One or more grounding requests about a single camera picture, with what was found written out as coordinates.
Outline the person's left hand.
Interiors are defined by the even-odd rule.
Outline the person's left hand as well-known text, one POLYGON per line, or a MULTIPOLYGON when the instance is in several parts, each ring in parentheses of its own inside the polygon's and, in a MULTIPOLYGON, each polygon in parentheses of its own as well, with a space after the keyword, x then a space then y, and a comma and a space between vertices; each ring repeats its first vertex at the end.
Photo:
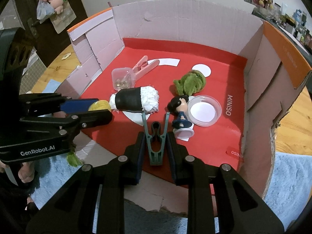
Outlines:
POLYGON ((19 169, 17 175, 14 175, 11 168, 1 162, 1 172, 5 172, 9 180, 15 184, 18 185, 17 182, 17 176, 21 180, 22 183, 29 183, 33 181, 35 170, 34 170, 34 162, 24 162, 21 165, 21 168, 19 169))

